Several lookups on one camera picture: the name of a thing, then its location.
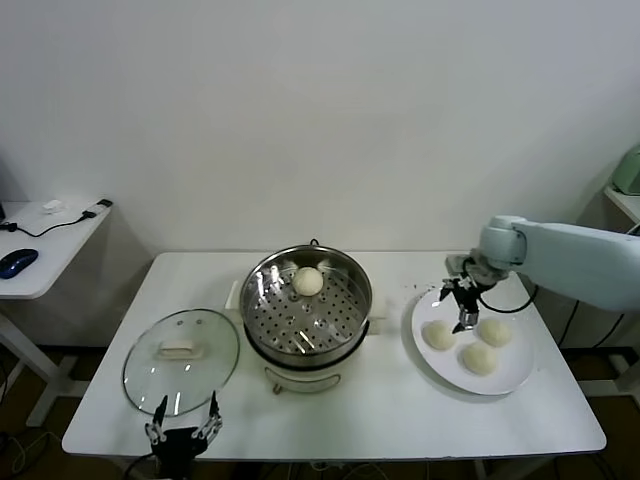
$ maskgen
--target floor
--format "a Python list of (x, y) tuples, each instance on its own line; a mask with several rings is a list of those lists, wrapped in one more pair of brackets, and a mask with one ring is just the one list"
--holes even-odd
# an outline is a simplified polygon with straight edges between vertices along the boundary
[[(59, 361), (62, 354), (50, 352), (54, 361)], [(90, 351), (80, 354), (80, 360), (72, 372), (77, 380), (89, 380), (97, 369), (102, 358), (101, 352)], [(11, 370), (16, 359), (8, 352), (0, 350), (0, 360), (7, 372)], [(592, 355), (569, 359), (569, 365), (579, 380), (613, 378), (615, 373), (603, 357)], [(7, 393), (0, 405), (0, 431), (18, 435), (23, 445), (38, 439), (43, 433), (39, 430), (24, 432), (24, 422), (44, 383), (28, 369), (20, 375), (13, 388)], [(65, 429), (79, 403), (78, 399), (60, 399), (49, 414), (45, 424), (46, 430), (58, 438), (62, 438)], [(608, 438), (608, 446), (601, 457), (610, 465), (615, 477), (619, 480), (640, 479), (640, 462), (637, 461), (638, 441), (640, 439), (640, 412), (629, 398), (591, 399), (590, 404), (598, 417)], [(10, 477), (12, 462), (18, 455), (18, 448), (13, 443), (4, 447), (0, 445), (0, 480)], [(486, 462), (488, 471), (499, 468), (507, 460)], [(97, 458), (74, 457), (65, 454), (57, 439), (45, 437), (31, 449), (27, 455), (27, 466), (33, 463), (19, 477), (30, 479), (95, 479), (116, 480), (122, 478), (122, 471), (111, 462)], [(323, 466), (308, 464), (236, 464), (236, 463), (197, 463), (194, 471), (195, 480), (204, 479), (242, 479), (242, 480), (339, 480), (343, 478), (370, 480), (382, 479), (376, 467), (380, 468), (388, 480), (394, 479), (426, 479), (457, 480), (475, 478), (475, 470), (471, 461), (442, 461), (410, 463), (379, 463), (376, 467), (365, 465), (354, 470), (357, 465), (331, 467), (325, 471)], [(152, 464), (142, 465), (141, 471), (151, 472)], [(607, 476), (601, 472), (602, 463), (593, 456), (576, 455), (561, 457), (533, 474), (529, 480), (599, 480)]]

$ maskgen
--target white robotic arm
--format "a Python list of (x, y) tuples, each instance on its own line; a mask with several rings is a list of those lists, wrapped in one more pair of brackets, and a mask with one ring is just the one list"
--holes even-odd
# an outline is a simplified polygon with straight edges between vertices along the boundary
[(483, 228), (478, 248), (447, 259), (447, 266), (472, 280), (448, 280), (443, 288), (460, 305), (461, 329), (473, 328), (474, 302), (510, 270), (603, 310), (640, 310), (640, 237), (496, 216)]

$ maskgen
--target dough ball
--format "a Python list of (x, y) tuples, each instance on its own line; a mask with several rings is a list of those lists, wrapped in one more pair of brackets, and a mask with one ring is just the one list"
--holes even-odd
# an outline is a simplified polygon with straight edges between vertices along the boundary
[(482, 320), (478, 325), (478, 335), (492, 347), (504, 347), (513, 337), (511, 327), (497, 318)]
[(496, 353), (480, 342), (465, 347), (462, 351), (462, 361), (473, 373), (483, 376), (493, 373), (498, 366)]
[(322, 274), (312, 267), (303, 267), (293, 276), (293, 289), (304, 297), (312, 297), (320, 290), (324, 284)]
[(456, 337), (451, 331), (447, 322), (435, 320), (422, 328), (422, 339), (436, 350), (449, 350), (456, 343)]

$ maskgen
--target blue mouse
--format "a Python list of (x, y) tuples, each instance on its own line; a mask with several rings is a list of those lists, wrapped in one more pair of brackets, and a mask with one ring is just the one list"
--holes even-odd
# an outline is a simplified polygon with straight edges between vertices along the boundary
[(31, 265), (38, 258), (38, 251), (33, 248), (21, 248), (8, 253), (0, 259), (0, 278), (8, 280)]

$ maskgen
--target white table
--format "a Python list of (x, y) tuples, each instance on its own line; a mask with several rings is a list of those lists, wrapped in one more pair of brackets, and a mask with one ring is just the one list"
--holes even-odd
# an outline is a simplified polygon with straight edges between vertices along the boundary
[[(37, 234), (49, 226), (76, 220), (93, 202), (68, 205), (64, 211), (51, 215), (44, 214), (42, 204), (38, 202), (3, 202), (2, 205), (7, 216), (5, 222), (16, 222), (18, 226)], [(37, 260), (17, 276), (0, 280), (0, 299), (33, 299), (44, 295), (108, 212), (77, 225), (52, 230), (40, 238), (31, 238), (19, 231), (0, 231), (0, 258), (20, 248), (33, 248), (39, 253)], [(0, 342), (20, 359), (6, 380), (7, 389), (11, 388), (24, 365), (47, 382), (47, 387), (27, 419), (27, 426), (42, 425), (57, 397), (82, 397), (84, 394), (88, 382), (73, 382), (67, 376), (75, 364), (75, 357), (64, 357), (60, 365), (56, 365), (2, 314)]]
[(640, 196), (625, 195), (611, 187), (604, 189), (604, 194), (627, 215), (633, 223), (640, 223)]
[[(150, 417), (125, 398), (121, 372), (138, 336), (177, 310), (223, 310), (232, 283), (266, 253), (165, 253), (156, 258), (65, 433), (66, 452), (128, 457), (148, 453)], [(536, 367), (507, 396), (482, 397), (441, 380), (408, 341), (417, 297), (446, 275), (445, 253), (352, 253), (368, 273), (374, 310), (386, 317), (354, 360), (357, 375), (317, 394), (272, 393), (240, 330), (236, 371), (219, 393), (224, 427), (199, 458), (210, 460), (408, 460), (593, 452), (606, 439), (535, 308), (518, 314), (535, 345)], [(527, 299), (512, 276), (490, 292), (496, 306)], [(237, 312), (226, 312), (240, 322)], [(165, 420), (200, 425), (206, 407)], [(534, 460), (528, 473), (540, 460)], [(515, 478), (514, 472), (497, 478)]]

